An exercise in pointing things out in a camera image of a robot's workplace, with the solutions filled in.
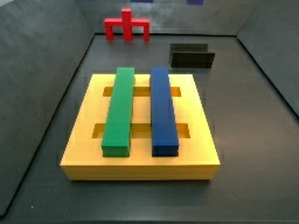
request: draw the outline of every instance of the wooden block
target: wooden block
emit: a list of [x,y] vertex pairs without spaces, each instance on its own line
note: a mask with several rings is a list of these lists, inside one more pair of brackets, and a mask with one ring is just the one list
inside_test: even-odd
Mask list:
[[106,125],[101,141],[104,157],[128,157],[133,112],[134,69],[116,69],[114,87],[108,106]]
[[173,98],[165,67],[150,68],[152,156],[176,157],[178,138],[173,114]]
[[[113,74],[92,75],[60,161],[69,179],[212,179],[220,161],[190,74],[169,74],[170,86],[180,89],[180,94],[172,98],[174,120],[181,133],[178,157],[152,157],[148,96],[134,97],[132,124],[141,126],[134,129],[130,138],[129,157],[102,157],[98,146],[102,136],[93,132],[102,131],[110,99],[104,96],[104,89],[113,87],[114,77]],[[136,74],[134,87],[148,88],[149,77],[149,74]]]

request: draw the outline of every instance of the gray floor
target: gray floor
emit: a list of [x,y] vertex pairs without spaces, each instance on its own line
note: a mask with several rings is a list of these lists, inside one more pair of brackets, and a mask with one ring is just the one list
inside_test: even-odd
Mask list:
[[[299,221],[299,122],[234,38],[96,36],[4,221]],[[58,163],[93,71],[168,67],[170,43],[208,43],[193,73],[218,151],[212,181],[70,182]]]

